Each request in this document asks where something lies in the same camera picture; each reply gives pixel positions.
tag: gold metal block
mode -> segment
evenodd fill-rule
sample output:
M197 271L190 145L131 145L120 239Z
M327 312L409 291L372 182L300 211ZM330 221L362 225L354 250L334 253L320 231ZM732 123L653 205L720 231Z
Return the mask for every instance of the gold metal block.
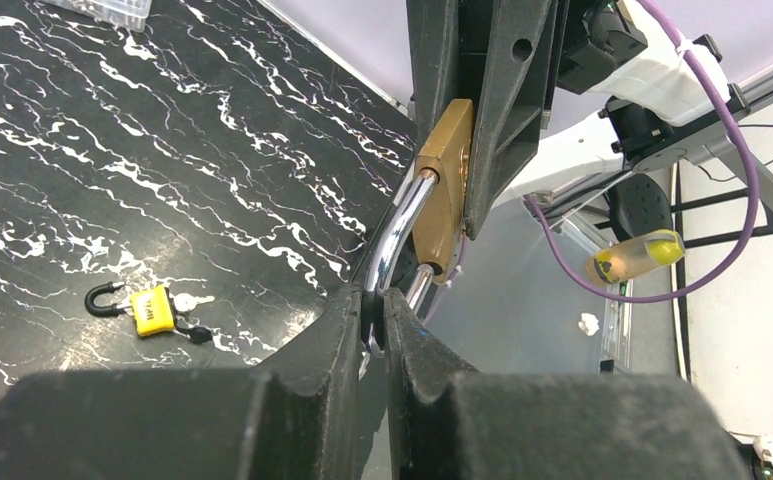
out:
M439 178L412 230L418 260L433 266L437 283L444 282L453 268L462 232L473 130L471 100L453 100L421 147L416 161L416 175L435 173Z

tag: transparent plastic box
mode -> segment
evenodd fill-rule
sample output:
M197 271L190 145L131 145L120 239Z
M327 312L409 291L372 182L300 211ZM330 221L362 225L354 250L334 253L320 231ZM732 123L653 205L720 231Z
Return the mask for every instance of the transparent plastic box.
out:
M153 0L44 0L119 27L141 32Z

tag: black marble table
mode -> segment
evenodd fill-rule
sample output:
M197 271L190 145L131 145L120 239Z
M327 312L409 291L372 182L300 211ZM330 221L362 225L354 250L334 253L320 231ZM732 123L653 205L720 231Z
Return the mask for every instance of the black marble table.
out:
M157 0L143 34L1 0L0 396L266 358L360 267L412 131L255 0ZM214 297L191 317L213 342L91 317L111 280Z

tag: padlock shackle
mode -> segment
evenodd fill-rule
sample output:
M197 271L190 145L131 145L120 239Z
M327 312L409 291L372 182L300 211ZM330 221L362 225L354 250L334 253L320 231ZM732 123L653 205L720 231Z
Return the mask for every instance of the padlock shackle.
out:
M118 315L121 315L125 310L124 305L113 303L111 305L100 306L95 303L95 299L101 295L115 293L122 288L124 288L124 282L109 282L92 288L86 293L86 298L84 300L86 311L95 317L117 317Z
M439 176L430 169L422 170L412 181L398 210L380 236L362 291L362 328L360 335L369 352L383 356L383 293L392 282L401 249L412 231L421 210L433 193Z

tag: yellow padlock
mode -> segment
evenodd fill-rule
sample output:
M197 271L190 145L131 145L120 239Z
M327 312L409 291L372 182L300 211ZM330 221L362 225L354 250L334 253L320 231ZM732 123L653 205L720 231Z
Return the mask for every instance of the yellow padlock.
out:
M136 331L142 337L174 330L174 311L168 289L162 285L130 295Z

